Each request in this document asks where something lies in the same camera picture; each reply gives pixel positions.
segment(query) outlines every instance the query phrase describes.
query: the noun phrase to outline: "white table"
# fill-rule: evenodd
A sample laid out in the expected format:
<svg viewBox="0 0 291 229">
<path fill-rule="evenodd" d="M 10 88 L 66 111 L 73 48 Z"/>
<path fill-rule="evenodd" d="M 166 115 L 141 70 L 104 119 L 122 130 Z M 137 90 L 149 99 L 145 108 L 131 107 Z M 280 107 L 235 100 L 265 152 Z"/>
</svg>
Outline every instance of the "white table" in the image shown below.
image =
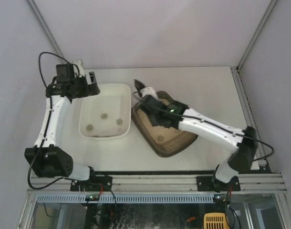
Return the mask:
<svg viewBox="0 0 291 229">
<path fill-rule="evenodd" d="M 229 67 L 97 69 L 98 83 L 125 83 L 135 91 L 134 79 L 157 91 L 168 92 L 203 115 L 245 128 L 246 121 Z M 132 98 L 132 106 L 137 101 Z M 62 149 L 75 163 L 96 171 L 214 170 L 230 153 L 202 137 L 179 154 L 161 158 L 141 136 L 135 124 L 116 140 L 89 140 L 78 131 L 82 99 L 73 101 L 64 121 Z M 254 162 L 252 169 L 259 169 Z"/>
</svg>

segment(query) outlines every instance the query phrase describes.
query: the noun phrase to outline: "glass panel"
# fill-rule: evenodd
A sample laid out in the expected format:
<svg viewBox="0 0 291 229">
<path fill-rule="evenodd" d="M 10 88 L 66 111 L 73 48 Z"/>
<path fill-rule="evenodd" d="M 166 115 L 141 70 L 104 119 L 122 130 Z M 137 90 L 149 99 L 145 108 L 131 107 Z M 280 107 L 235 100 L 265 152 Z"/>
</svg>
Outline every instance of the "glass panel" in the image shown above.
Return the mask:
<svg viewBox="0 0 291 229">
<path fill-rule="evenodd" d="M 227 229 L 225 194 L 215 204 L 59 204 L 37 203 L 30 229 Z M 282 229 L 273 195 L 233 194 L 230 207 L 242 229 Z M 207 213 L 219 213 L 210 216 Z M 238 218 L 227 208 L 230 228 L 239 229 Z"/>
</svg>

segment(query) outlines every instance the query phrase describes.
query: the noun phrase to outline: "ribbed metal strip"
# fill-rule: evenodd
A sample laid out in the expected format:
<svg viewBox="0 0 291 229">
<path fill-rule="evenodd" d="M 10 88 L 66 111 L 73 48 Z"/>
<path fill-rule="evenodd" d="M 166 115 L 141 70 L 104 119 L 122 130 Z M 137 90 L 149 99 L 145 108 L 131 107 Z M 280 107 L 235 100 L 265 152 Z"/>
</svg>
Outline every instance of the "ribbed metal strip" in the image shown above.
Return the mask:
<svg viewBox="0 0 291 229">
<path fill-rule="evenodd" d="M 171 203 L 213 203 L 213 194 L 115 194 L 119 204 L 171 204 Z M 86 203 L 85 194 L 39 194 L 39 203 Z M 89 203 L 114 203 L 112 194 L 102 194 L 99 201 Z"/>
</svg>

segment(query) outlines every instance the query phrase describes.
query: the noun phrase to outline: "black mounting plate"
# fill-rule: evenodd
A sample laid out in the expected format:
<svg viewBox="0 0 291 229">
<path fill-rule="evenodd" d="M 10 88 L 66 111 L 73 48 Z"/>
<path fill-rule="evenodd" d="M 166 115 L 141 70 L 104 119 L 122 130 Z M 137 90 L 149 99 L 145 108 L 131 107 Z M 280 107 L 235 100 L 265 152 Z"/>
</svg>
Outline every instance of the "black mounting plate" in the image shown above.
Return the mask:
<svg viewBox="0 0 291 229">
<path fill-rule="evenodd" d="M 239 178 L 233 177 L 231 181 L 226 184 L 225 186 L 220 186 L 219 191 L 225 191 L 227 192 L 229 189 L 229 185 L 232 186 L 232 191 L 241 191 Z M 212 183 L 212 176 L 199 176 L 197 177 L 197 190 L 199 192 L 216 192 L 217 189 L 213 186 Z"/>
<path fill-rule="evenodd" d="M 94 181 L 77 181 L 72 182 L 70 191 L 72 192 L 100 192 L 101 185 L 112 189 L 113 178 L 110 176 L 96 176 Z M 103 187 L 104 192 L 109 192 L 108 189 Z"/>
</svg>

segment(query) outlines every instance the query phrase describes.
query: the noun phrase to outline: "yellow plastic basket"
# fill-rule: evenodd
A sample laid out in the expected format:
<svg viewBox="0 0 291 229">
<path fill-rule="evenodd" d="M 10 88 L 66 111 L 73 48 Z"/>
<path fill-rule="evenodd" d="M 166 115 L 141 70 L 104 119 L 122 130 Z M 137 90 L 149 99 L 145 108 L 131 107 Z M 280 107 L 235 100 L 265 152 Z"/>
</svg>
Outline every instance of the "yellow plastic basket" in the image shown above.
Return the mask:
<svg viewBox="0 0 291 229">
<path fill-rule="evenodd" d="M 204 215 L 204 229 L 229 229 L 224 213 L 207 213 Z"/>
</svg>

